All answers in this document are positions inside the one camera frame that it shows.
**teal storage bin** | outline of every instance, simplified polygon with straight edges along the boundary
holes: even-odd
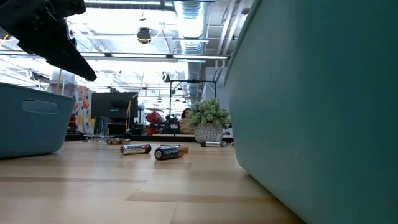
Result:
[[[75,100],[0,83],[0,159],[38,156],[62,147]]]
[[[226,74],[236,156],[305,223],[398,223],[397,8],[250,9]]]

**battery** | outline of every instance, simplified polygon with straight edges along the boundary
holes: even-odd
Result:
[[[126,145],[129,144],[131,142],[130,139],[122,139],[121,144]]]
[[[152,147],[149,144],[125,145],[125,146],[120,147],[120,153],[122,155],[150,153],[151,150],[152,150]]]
[[[179,158],[185,155],[186,148],[187,146],[160,146],[155,151],[155,158],[157,160]]]
[[[205,142],[200,144],[202,147],[227,147],[228,143],[225,141],[221,142]]]
[[[112,139],[112,144],[121,144],[121,139]]]
[[[173,145],[173,144],[171,144],[171,145],[168,145],[168,144],[161,144],[160,146],[178,146],[178,147],[181,147],[181,145]],[[188,153],[188,152],[189,152],[189,146],[182,146],[182,147],[184,148],[185,153]]]

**potted plant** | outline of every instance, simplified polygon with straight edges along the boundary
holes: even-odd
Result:
[[[227,129],[231,123],[228,117],[229,112],[221,109],[220,104],[213,99],[195,103],[187,124],[195,128],[195,139],[199,143],[220,142],[223,139],[223,128]]]

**woman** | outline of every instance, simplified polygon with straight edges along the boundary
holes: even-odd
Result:
[[[187,121],[188,121],[188,117],[189,117],[190,113],[191,113],[191,109],[187,108],[181,114],[181,120],[180,120],[180,133],[181,134],[194,134],[195,133],[195,130],[193,128],[190,128],[187,126]]]
[[[188,118],[189,114],[191,113],[191,108],[185,109],[181,114],[181,119]]]

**table surface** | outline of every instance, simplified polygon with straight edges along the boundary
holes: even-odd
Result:
[[[233,147],[187,145],[168,161],[80,141],[0,161],[1,223],[302,223],[239,166]]]

